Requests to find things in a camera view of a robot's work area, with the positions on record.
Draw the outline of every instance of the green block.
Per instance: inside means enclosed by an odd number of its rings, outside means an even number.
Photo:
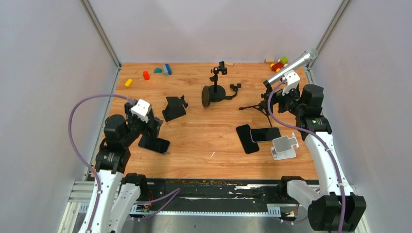
[[[160,69],[159,67],[156,67],[156,69],[154,69],[154,73],[161,73],[162,69]]]
[[[288,59],[287,59],[286,57],[282,57],[282,59],[280,59],[280,62],[281,62],[282,64],[285,64],[285,63],[288,62]]]

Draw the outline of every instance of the white wall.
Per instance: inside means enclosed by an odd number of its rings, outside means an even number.
[[[57,231],[85,170],[69,143],[69,113],[80,98],[107,93],[115,74],[78,0],[0,1],[1,232]],[[75,115],[87,160],[104,102]]]
[[[410,232],[412,2],[354,0],[315,64],[347,178],[373,233]]]
[[[317,46],[341,0],[90,0],[122,62],[262,62]]]

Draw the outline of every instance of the gray floor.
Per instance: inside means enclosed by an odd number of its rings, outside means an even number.
[[[137,222],[127,220],[121,233],[314,233],[306,220],[293,226],[269,217],[158,215]]]

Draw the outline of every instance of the orange block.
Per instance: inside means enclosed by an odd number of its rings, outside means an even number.
[[[143,77],[144,77],[144,80],[149,80],[150,79],[149,72],[147,72],[146,70],[143,71]]]

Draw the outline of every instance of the smartphone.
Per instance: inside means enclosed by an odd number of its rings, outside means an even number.
[[[236,132],[238,132],[240,142],[242,143],[243,150],[246,154],[259,151],[258,144],[256,142],[253,142],[252,137],[250,136],[249,125],[242,125],[237,127]]]
[[[170,141],[162,138],[150,139],[148,135],[143,135],[139,141],[139,147],[145,148],[157,153],[166,154],[170,146]]]
[[[252,142],[271,142],[280,137],[280,131],[279,128],[251,129],[250,137]]]

